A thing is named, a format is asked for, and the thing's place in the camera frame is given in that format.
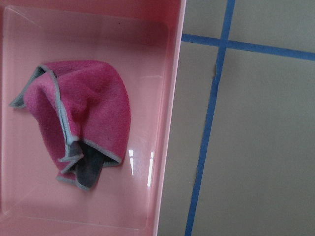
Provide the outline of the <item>pink grey cleaning cloth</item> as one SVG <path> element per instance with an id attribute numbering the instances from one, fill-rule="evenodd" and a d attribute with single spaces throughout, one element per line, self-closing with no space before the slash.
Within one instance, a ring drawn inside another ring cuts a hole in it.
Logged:
<path id="1" fill-rule="evenodd" d="M 39 65 L 10 103 L 27 110 L 58 169 L 57 179 L 89 190 L 125 157 L 131 114 L 116 69 L 97 60 Z"/>

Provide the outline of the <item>pink plastic bin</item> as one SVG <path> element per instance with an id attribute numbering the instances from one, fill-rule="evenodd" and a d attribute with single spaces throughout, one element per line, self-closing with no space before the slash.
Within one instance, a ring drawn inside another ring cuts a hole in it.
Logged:
<path id="1" fill-rule="evenodd" d="M 1 235 L 157 234 L 185 6 L 1 1 Z"/>

